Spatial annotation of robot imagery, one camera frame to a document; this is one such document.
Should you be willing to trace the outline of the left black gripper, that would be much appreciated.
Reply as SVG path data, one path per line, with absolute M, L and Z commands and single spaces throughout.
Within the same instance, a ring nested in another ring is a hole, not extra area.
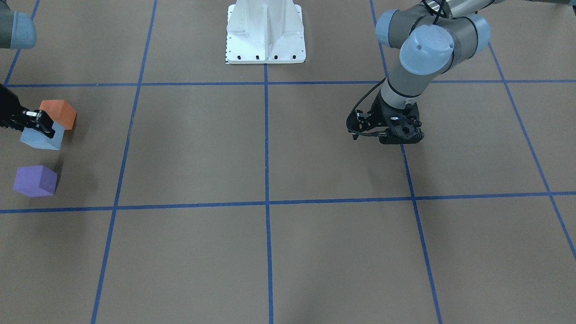
M 402 109 L 397 109 L 385 103 L 381 94 L 377 94 L 368 112 L 357 109 L 360 103 L 354 106 L 347 117 L 347 129 L 353 138 L 381 137 L 387 128 L 386 120 L 391 117 L 414 116 L 420 120 L 418 105 L 411 100 Z

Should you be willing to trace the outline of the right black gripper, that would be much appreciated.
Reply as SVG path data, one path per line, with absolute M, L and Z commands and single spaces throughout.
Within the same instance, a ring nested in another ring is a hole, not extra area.
M 31 128 L 47 138 L 54 138 L 56 130 L 54 121 L 47 112 L 36 109 L 34 111 L 23 107 L 17 95 L 0 85 L 0 126 L 23 132 Z

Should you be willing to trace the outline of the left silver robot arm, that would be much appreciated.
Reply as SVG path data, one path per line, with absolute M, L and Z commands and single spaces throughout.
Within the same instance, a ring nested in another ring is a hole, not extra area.
M 397 64 L 372 90 L 371 109 L 355 105 L 346 127 L 353 140 L 376 137 L 383 145 L 416 144 L 424 138 L 418 100 L 438 75 L 488 46 L 491 27 L 479 11 L 497 0 L 422 0 L 391 9 L 376 22 L 376 38 L 399 50 Z

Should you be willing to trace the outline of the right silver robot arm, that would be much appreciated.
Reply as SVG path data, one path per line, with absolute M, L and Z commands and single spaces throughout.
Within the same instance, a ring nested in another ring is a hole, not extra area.
M 14 11 L 1 2 L 1 48 L 31 49 L 36 44 L 36 29 L 29 15 Z M 4 84 L 0 86 L 0 126 L 23 132 L 32 129 L 47 138 L 53 138 L 54 121 L 42 109 L 25 108 L 18 96 Z

